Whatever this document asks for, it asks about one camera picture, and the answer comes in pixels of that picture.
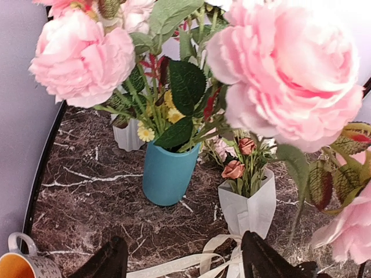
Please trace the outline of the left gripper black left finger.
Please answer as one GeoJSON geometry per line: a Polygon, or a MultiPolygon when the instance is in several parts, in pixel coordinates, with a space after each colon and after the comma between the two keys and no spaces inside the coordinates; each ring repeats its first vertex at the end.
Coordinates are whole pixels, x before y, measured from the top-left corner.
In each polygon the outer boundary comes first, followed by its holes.
{"type": "Polygon", "coordinates": [[[125,278],[128,267],[128,245],[114,236],[69,278],[125,278]]]}

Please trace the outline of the white paper bouquet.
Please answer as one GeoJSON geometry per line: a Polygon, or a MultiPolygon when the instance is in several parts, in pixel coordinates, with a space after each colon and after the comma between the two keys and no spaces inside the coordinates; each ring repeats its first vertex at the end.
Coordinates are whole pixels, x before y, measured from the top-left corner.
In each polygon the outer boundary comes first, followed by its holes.
{"type": "Polygon", "coordinates": [[[241,130],[204,141],[203,156],[223,168],[218,196],[230,234],[250,231],[267,237],[277,206],[274,173],[267,168],[274,153],[273,139],[254,139],[241,130]]]}

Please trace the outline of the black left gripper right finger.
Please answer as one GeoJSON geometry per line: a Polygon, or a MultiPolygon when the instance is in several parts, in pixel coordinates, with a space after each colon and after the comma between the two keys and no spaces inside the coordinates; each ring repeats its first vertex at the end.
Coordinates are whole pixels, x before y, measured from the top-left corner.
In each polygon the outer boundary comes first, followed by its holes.
{"type": "Polygon", "coordinates": [[[315,261],[291,265],[256,232],[244,233],[241,250],[245,277],[254,277],[254,272],[257,272],[258,277],[266,278],[329,277],[327,273],[318,272],[315,261]]]}

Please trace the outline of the cream printed ribbon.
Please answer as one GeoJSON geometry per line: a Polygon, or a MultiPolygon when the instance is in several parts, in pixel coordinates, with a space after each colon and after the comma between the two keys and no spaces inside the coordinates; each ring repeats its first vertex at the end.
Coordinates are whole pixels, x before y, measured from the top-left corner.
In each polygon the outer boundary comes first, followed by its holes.
{"type": "Polygon", "coordinates": [[[227,277],[245,277],[242,260],[242,236],[220,234],[211,238],[199,254],[193,254],[173,261],[166,262],[147,269],[129,272],[126,276],[133,277],[161,277],[171,273],[181,272],[192,266],[199,266],[200,277],[217,277],[224,270],[227,270],[227,277]],[[237,243],[236,248],[232,251],[230,260],[224,260],[223,263],[215,268],[211,268],[214,257],[223,259],[224,257],[217,254],[215,250],[226,240],[232,239],[237,243]]]}

